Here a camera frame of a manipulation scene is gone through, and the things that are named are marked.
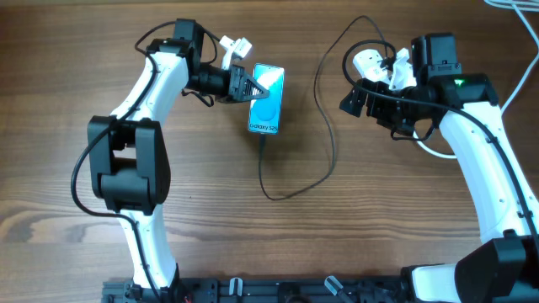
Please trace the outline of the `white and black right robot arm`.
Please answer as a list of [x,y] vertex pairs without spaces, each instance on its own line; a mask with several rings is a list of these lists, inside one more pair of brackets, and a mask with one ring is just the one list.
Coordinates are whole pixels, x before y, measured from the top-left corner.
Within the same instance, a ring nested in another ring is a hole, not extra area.
[[483,73],[464,73],[450,33],[414,39],[409,49],[363,40],[344,54],[360,74],[340,108],[368,115],[395,141],[410,141],[429,120],[462,170],[481,244],[456,263],[402,271],[405,302],[535,302],[538,202],[504,130],[499,98]]

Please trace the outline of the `blue Galaxy S25 smartphone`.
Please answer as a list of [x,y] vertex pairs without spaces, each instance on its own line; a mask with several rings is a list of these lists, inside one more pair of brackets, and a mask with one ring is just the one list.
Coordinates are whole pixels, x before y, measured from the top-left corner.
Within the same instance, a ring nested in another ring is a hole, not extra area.
[[254,65],[253,76],[269,91],[269,96],[251,101],[248,130],[263,135],[276,135],[280,128],[285,69],[257,63]]

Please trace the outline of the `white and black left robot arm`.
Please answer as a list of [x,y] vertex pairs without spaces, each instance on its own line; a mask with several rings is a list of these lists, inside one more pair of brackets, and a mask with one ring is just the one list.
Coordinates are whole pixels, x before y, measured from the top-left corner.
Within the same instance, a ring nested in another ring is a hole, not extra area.
[[167,240],[163,203],[171,168],[162,126],[178,97],[205,106],[269,96],[241,61],[251,43],[217,38],[193,19],[171,22],[173,35],[134,48],[145,66],[127,98],[107,116],[88,122],[88,144],[71,177],[74,204],[84,213],[117,219],[134,265],[131,279],[105,282],[104,302],[191,302]]

